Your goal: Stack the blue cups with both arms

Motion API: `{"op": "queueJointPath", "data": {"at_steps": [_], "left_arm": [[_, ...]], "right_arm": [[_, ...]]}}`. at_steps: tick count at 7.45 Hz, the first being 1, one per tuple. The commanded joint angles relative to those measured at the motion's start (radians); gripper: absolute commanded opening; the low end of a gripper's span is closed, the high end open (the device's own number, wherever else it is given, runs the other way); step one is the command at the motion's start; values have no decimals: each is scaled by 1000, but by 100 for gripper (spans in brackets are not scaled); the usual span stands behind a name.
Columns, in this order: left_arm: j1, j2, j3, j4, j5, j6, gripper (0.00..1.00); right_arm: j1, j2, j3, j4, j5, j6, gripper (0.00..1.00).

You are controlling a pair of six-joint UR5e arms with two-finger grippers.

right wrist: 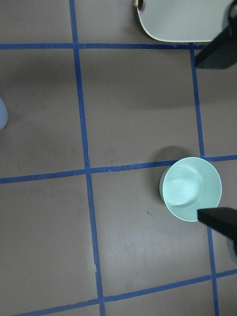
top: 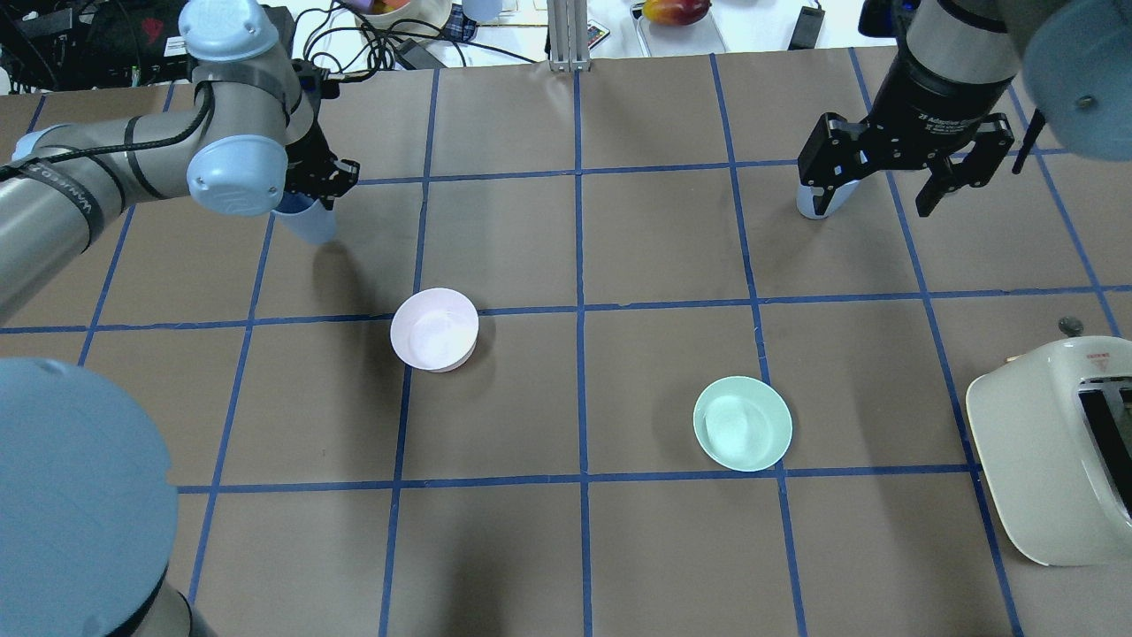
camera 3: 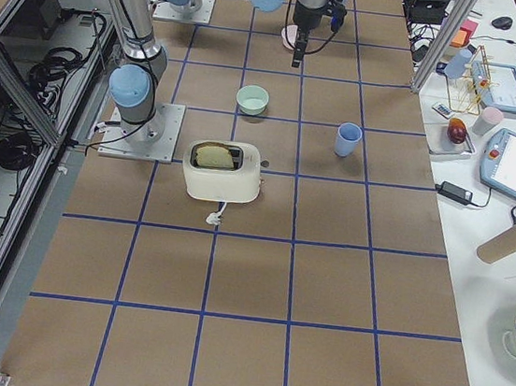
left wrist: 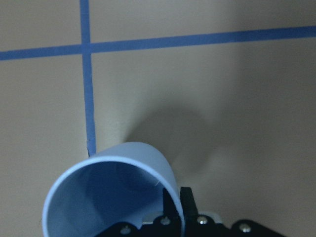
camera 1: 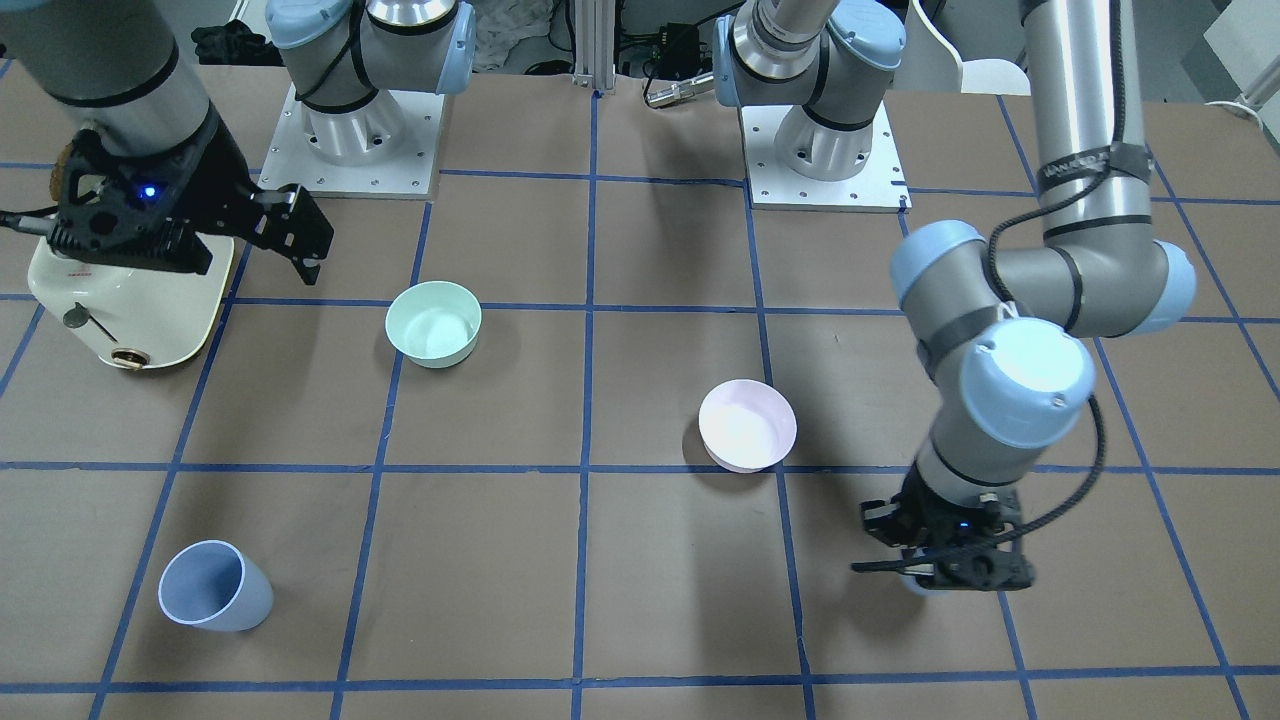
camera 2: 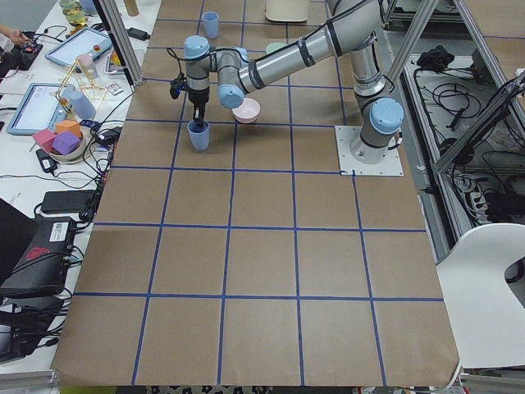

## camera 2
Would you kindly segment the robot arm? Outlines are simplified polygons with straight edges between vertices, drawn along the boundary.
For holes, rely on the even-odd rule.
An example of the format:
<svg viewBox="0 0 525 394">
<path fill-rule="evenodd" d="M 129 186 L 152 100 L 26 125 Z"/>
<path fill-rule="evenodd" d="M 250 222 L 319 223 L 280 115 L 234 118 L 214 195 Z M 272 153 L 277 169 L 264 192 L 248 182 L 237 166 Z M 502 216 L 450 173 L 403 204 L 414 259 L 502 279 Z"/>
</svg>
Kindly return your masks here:
<svg viewBox="0 0 525 394">
<path fill-rule="evenodd" d="M 217 76 L 221 105 L 239 107 L 245 97 L 291 76 L 312 68 L 329 57 L 349 56 L 354 73 L 354 95 L 363 117 L 359 146 L 385 150 L 404 119 L 401 105 L 386 92 L 388 78 L 382 72 L 374 45 L 381 22 L 376 1 L 330 1 L 331 13 L 323 24 L 276 51 L 249 58 L 239 47 L 213 47 L 201 35 L 184 41 L 180 73 L 170 84 L 173 99 L 188 94 L 193 119 L 203 126 L 210 96 L 210 75 Z"/>
</svg>

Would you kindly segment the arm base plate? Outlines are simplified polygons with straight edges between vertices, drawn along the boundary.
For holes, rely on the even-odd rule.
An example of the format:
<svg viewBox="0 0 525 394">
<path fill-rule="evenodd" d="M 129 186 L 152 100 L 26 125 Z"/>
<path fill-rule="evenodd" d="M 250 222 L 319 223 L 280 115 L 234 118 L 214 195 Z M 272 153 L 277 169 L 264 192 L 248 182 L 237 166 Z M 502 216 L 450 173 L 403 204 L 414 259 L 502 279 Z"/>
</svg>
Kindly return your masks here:
<svg viewBox="0 0 525 394">
<path fill-rule="evenodd" d="M 342 176 L 403 176 L 394 136 L 383 148 L 371 148 L 361 140 L 361 126 L 335 126 Z"/>
</svg>

